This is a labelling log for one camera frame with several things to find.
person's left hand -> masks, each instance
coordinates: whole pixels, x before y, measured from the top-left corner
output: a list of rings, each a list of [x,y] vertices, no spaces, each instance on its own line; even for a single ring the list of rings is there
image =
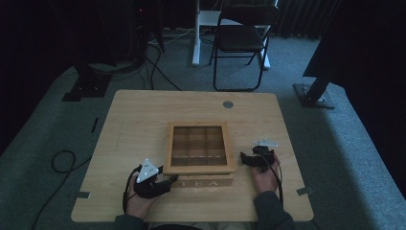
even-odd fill
[[[159,198],[159,196],[148,199],[142,198],[134,192],[134,182],[136,176],[131,178],[128,186],[127,205],[125,213],[140,219],[145,219],[152,204]]]

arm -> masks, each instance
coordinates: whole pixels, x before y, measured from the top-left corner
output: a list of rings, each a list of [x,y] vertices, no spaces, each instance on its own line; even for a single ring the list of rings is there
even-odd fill
[[[141,198],[134,192],[135,176],[131,178],[128,188],[128,200],[125,214],[116,216],[114,222],[115,230],[144,230],[144,219],[146,218],[150,207],[159,196],[151,199]]]
[[[278,176],[278,158],[272,169]],[[278,182],[271,170],[260,173],[257,168],[251,168],[259,195],[254,199],[258,215],[257,230],[295,229],[292,217],[286,213],[276,196]]]
[[[257,230],[295,229],[292,217],[284,211],[274,192],[263,192],[255,198],[254,204],[258,215]]]

person's right hand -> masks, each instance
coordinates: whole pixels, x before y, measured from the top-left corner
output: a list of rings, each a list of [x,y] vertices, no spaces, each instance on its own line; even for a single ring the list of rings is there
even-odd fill
[[[275,160],[274,164],[272,165],[272,169],[274,170],[276,175],[279,176],[279,173],[278,173],[279,159],[278,159],[277,155],[274,155],[274,156],[275,156],[276,160]],[[271,170],[267,170],[264,173],[260,173],[258,168],[251,167],[251,172],[253,174],[254,181],[257,186],[257,190],[260,194],[263,192],[266,192],[266,191],[272,191],[275,193],[278,190],[277,178],[275,177],[274,173]]]

stand base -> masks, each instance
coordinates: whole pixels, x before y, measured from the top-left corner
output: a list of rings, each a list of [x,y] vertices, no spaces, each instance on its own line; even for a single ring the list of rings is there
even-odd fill
[[[316,102],[309,101],[306,97],[306,94],[310,86],[311,84],[299,84],[299,83],[293,84],[293,87],[295,88],[296,94],[298,95],[302,107],[328,108],[328,109],[335,108],[327,92],[323,93],[322,97],[318,101]]]
[[[96,79],[94,84],[89,88],[83,88],[83,79],[78,78],[70,93],[63,96],[63,102],[80,102],[81,98],[103,98],[108,84],[110,83],[111,75],[93,73]]]

black curtain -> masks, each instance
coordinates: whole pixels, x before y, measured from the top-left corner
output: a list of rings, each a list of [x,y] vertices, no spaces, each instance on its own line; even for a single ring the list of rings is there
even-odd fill
[[[331,77],[345,88],[404,196],[405,13],[400,0],[343,1],[304,72],[306,77]]]
[[[63,14],[47,0],[0,2],[0,154],[54,79],[73,65],[67,42],[85,62],[114,63],[96,0],[53,2]]]

